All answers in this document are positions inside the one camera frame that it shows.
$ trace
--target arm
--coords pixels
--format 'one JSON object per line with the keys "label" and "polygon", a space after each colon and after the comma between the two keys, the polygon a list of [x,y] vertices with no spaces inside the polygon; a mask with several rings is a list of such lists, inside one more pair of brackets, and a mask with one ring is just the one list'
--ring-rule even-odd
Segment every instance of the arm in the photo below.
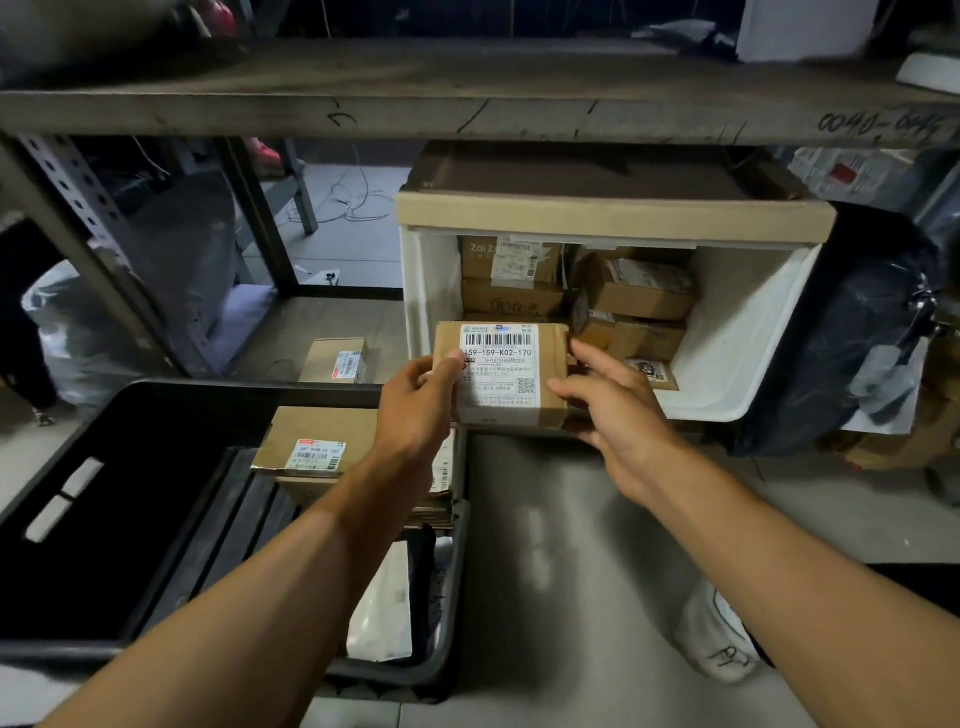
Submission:
{"label": "arm", "polygon": [[454,352],[383,388],[368,457],[213,589],[98,672],[45,728],[300,725],[350,615],[430,489],[449,432]]}
{"label": "arm", "polygon": [[572,349],[591,375],[550,386],[588,404],[593,424],[578,436],[690,553],[819,725],[956,723],[960,619],[811,536],[698,452],[645,376]]}

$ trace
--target black garbage bag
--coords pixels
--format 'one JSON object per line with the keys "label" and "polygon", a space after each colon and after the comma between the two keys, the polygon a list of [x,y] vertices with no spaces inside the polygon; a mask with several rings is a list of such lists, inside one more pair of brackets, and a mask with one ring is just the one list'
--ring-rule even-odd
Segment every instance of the black garbage bag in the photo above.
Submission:
{"label": "black garbage bag", "polygon": [[868,352],[889,345],[903,364],[932,330],[945,281],[940,251],[904,215],[836,203],[814,265],[756,398],[718,438],[734,456],[807,449],[857,410],[850,384]]}

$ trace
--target white paper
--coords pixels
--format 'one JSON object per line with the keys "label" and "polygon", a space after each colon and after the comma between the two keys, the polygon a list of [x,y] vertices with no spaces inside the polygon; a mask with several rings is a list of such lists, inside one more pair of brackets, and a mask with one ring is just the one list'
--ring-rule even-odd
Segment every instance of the white paper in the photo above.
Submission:
{"label": "white paper", "polygon": [[649,359],[627,359],[627,364],[632,366],[638,372],[647,375],[650,381],[669,381],[666,375],[666,367],[661,361],[650,361]]}
{"label": "white paper", "polygon": [[298,440],[284,470],[336,473],[347,443],[329,440]]}
{"label": "white paper", "polygon": [[433,484],[430,486],[431,494],[448,493],[450,491],[455,437],[456,430],[451,429],[444,443],[440,445],[440,451],[437,452],[437,456],[433,459]]}
{"label": "white paper", "polygon": [[337,354],[336,364],[333,365],[332,378],[357,379],[359,384],[364,369],[363,352],[340,352]]}
{"label": "white paper", "polygon": [[607,265],[610,266],[613,280],[617,283],[673,293],[683,293],[692,287],[690,276],[670,265],[644,263],[627,258],[608,260]]}
{"label": "white paper", "polygon": [[540,335],[533,324],[469,324],[460,329],[467,366],[457,394],[462,422],[540,421]]}
{"label": "white paper", "polygon": [[350,617],[347,655],[354,660],[382,663],[414,653],[409,569],[407,543],[397,541]]}
{"label": "white paper", "polygon": [[544,255],[543,243],[497,238],[491,279],[519,280],[532,284]]}

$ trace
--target brown cardboard box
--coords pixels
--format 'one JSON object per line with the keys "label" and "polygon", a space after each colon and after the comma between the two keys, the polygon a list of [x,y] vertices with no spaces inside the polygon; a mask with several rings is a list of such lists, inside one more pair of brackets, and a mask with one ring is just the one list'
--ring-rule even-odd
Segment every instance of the brown cardboard box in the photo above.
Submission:
{"label": "brown cardboard box", "polygon": [[[533,270],[531,281],[539,283],[556,283],[557,272],[560,269],[560,243],[534,243],[531,246],[528,259],[533,258],[537,264]],[[496,237],[480,235],[464,235],[461,237],[461,270],[465,279],[493,278],[493,261],[497,255],[506,254],[503,242]]]}
{"label": "brown cardboard box", "polygon": [[573,337],[617,359],[670,361],[684,340],[682,324],[633,319],[588,307],[582,293],[570,317]]}
{"label": "brown cardboard box", "polygon": [[464,310],[511,316],[550,317],[560,314],[564,290],[557,283],[534,283],[533,288],[493,285],[480,279],[463,280]]}
{"label": "brown cardboard box", "polygon": [[647,375],[647,381],[650,382],[651,389],[664,389],[669,392],[677,392],[680,387],[677,386],[677,379],[670,371],[670,365],[665,361],[650,361],[649,359],[627,359],[627,364],[632,366],[638,372]]}
{"label": "brown cardboard box", "polygon": [[317,339],[303,363],[300,381],[361,384],[366,371],[366,339]]}
{"label": "brown cardboard box", "polygon": [[960,402],[922,388],[909,435],[864,435],[845,457],[864,470],[923,468],[934,458],[954,451],[958,430]]}
{"label": "brown cardboard box", "polygon": [[590,308],[638,319],[682,321],[696,303],[683,269],[624,258],[594,260],[586,290]]}
{"label": "brown cardboard box", "polygon": [[[458,385],[457,422],[467,425],[562,426],[567,405],[550,390],[547,381],[566,376],[568,333],[564,324],[471,324],[460,321],[437,324],[434,366],[455,349],[463,349],[468,356],[463,380]],[[471,340],[471,336],[477,337],[476,340]],[[485,384],[491,384],[491,377],[496,377],[495,391],[487,390],[478,395]]]}
{"label": "brown cardboard box", "polygon": [[486,324],[558,324],[557,319],[549,316],[511,316],[506,313],[498,313],[495,316],[490,313],[465,313],[464,321],[481,321]]}
{"label": "brown cardboard box", "polygon": [[375,409],[278,407],[252,468],[335,479],[370,451],[375,431]]}
{"label": "brown cardboard box", "polygon": [[960,337],[930,342],[924,364],[924,384],[948,400],[960,401]]}

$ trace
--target black plastic crate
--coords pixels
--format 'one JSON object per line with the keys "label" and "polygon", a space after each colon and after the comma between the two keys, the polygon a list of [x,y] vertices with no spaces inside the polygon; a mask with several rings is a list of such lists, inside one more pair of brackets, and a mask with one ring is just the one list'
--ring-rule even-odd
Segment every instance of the black plastic crate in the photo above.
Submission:
{"label": "black plastic crate", "polygon": [[[255,449],[281,405],[376,408],[373,385],[151,380],[130,385],[71,437],[0,515],[0,661],[93,670],[262,548],[296,515]],[[458,461],[463,464],[466,437]],[[104,465],[78,497],[67,479]],[[454,476],[453,565],[439,645],[414,667],[338,659],[320,694],[436,702],[451,684],[469,505]],[[69,507],[35,543],[51,499]]]}

